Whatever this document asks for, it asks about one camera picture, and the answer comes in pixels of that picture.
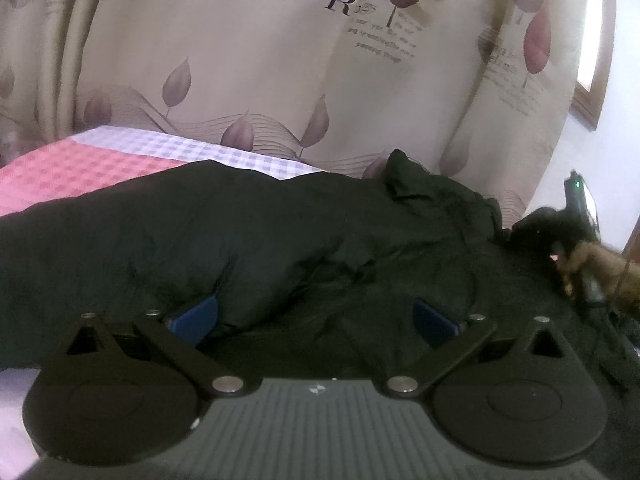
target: black cloth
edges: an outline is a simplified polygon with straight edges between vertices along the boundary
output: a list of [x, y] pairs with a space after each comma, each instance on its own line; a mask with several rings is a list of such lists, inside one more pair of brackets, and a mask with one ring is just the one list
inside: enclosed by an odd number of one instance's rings
[[548, 258], [506, 249], [500, 227], [494, 200], [399, 151], [373, 180], [277, 181], [205, 161], [35, 205], [0, 218], [0, 367], [46, 360], [83, 312], [123, 322], [207, 294], [220, 318], [201, 349], [246, 376], [387, 377], [430, 351], [413, 298], [513, 333], [544, 315], [609, 405], [592, 462], [632, 478], [635, 390], [616, 389], [592, 359], [596, 339], [601, 360], [620, 356], [622, 340], [598, 338], [609, 319], [578, 318]]

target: gray plastic base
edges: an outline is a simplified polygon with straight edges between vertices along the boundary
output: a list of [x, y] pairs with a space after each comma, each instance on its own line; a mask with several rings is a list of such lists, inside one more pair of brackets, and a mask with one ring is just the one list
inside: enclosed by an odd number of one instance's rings
[[545, 470], [487, 464], [424, 410], [370, 381], [265, 380], [215, 401], [180, 444], [117, 467], [40, 460], [23, 480], [606, 480], [585, 460]]

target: wall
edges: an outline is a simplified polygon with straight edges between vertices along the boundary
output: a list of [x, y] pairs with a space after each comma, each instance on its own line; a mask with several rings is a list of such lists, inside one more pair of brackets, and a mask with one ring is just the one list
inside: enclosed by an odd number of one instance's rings
[[564, 207], [562, 183], [582, 174], [598, 205], [602, 241], [622, 250], [640, 216], [640, 0], [617, 0], [609, 86], [592, 132], [572, 111], [528, 212]]

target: red gingham cloth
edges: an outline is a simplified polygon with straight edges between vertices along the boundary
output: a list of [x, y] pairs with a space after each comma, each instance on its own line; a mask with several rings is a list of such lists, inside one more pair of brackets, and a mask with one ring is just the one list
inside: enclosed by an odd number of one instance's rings
[[0, 216], [185, 164], [60, 140], [0, 168]]

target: person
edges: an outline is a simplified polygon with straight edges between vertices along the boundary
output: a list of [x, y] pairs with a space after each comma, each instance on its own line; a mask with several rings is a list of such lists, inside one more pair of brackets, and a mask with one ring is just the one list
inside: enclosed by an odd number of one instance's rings
[[556, 266], [565, 282], [580, 270], [589, 271], [620, 312], [640, 320], [640, 265], [599, 243], [580, 242]]

